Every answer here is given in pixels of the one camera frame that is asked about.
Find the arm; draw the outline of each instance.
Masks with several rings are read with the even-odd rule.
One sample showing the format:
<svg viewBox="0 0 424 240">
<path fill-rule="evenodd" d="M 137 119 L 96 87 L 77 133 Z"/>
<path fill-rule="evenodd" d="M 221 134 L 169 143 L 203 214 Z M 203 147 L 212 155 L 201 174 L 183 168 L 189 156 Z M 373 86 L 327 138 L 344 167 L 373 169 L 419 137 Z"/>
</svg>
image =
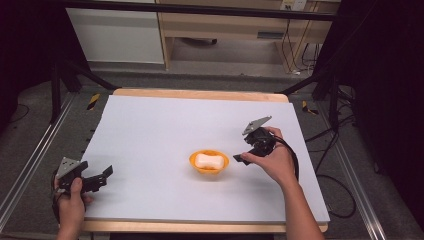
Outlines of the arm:
<svg viewBox="0 0 424 240">
<path fill-rule="evenodd" d="M 279 129 L 272 127 L 266 129 L 282 138 Z M 286 204 L 288 239 L 324 239 L 306 201 L 302 187 L 296 180 L 290 152 L 284 145 L 276 143 L 272 153 L 263 158 L 250 153 L 242 153 L 241 157 L 262 167 L 280 185 Z"/>
<path fill-rule="evenodd" d="M 59 186 L 59 181 L 55 180 L 55 187 Z M 75 178 L 71 185 L 71 196 L 57 196 L 59 204 L 60 229 L 57 233 L 57 240 L 75 240 L 82 229 L 84 222 L 85 207 L 84 202 L 92 201 L 89 197 L 81 198 L 82 180 Z"/>
</svg>

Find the orange bowl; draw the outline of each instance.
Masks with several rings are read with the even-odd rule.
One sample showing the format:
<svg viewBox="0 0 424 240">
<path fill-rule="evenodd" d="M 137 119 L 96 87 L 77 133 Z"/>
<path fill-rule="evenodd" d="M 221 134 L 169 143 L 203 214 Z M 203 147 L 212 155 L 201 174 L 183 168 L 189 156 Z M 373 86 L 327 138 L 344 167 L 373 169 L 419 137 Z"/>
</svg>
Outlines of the orange bowl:
<svg viewBox="0 0 424 240">
<path fill-rule="evenodd" d="M 196 156 L 198 154 L 205 154 L 208 156 L 221 156 L 222 158 L 224 158 L 224 166 L 221 169 L 205 169 L 205 168 L 199 168 L 196 166 L 195 161 L 196 161 Z M 228 164 L 230 163 L 230 161 L 228 160 L 228 157 L 223 154 L 222 152 L 218 152 L 215 150 L 200 150 L 197 151 L 193 154 L 190 155 L 190 164 L 191 166 L 193 166 L 194 169 L 196 169 L 198 172 L 202 173 L 202 174 L 218 174 L 220 173 L 222 170 L 224 170 Z"/>
</svg>

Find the white board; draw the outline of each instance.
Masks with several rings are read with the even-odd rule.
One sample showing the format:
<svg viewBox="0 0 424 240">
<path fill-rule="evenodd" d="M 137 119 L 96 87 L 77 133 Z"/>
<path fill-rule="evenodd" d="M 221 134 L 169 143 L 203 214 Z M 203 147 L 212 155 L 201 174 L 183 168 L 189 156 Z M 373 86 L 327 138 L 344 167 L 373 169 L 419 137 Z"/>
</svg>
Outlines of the white board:
<svg viewBox="0 0 424 240">
<path fill-rule="evenodd" d="M 88 219 L 285 222 L 280 187 L 260 167 L 233 155 L 251 149 L 241 135 L 255 119 L 272 116 L 296 152 L 300 184 L 318 222 L 329 216 L 300 126 L 290 103 L 110 96 L 83 161 L 84 176 L 109 165 L 108 185 L 94 194 Z M 193 152 L 214 149 L 230 158 L 218 175 L 202 175 Z"/>
</svg>

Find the white sponge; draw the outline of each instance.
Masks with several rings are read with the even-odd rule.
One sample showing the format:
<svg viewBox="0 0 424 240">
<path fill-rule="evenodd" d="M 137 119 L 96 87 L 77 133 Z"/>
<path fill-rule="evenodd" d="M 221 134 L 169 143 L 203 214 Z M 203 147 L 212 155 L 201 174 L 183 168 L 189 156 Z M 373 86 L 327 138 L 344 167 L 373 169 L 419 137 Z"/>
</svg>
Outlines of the white sponge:
<svg viewBox="0 0 424 240">
<path fill-rule="evenodd" d="M 196 155 L 194 164 L 203 169 L 221 169 L 224 167 L 224 158 L 222 156 L 209 156 L 203 153 Z"/>
</svg>

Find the person's left hand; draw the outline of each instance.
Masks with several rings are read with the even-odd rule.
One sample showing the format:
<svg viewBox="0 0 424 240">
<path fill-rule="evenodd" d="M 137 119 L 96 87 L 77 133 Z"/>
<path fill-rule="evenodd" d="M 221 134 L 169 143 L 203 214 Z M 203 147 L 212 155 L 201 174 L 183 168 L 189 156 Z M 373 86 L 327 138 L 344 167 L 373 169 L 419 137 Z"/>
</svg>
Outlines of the person's left hand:
<svg viewBox="0 0 424 240">
<path fill-rule="evenodd" d="M 54 181 L 55 189 L 59 187 L 59 180 Z M 82 179 L 75 178 L 71 185 L 71 196 L 56 193 L 59 206 L 60 229 L 57 239 L 77 239 L 84 222 L 84 203 L 91 203 L 93 199 L 81 195 Z"/>
</svg>

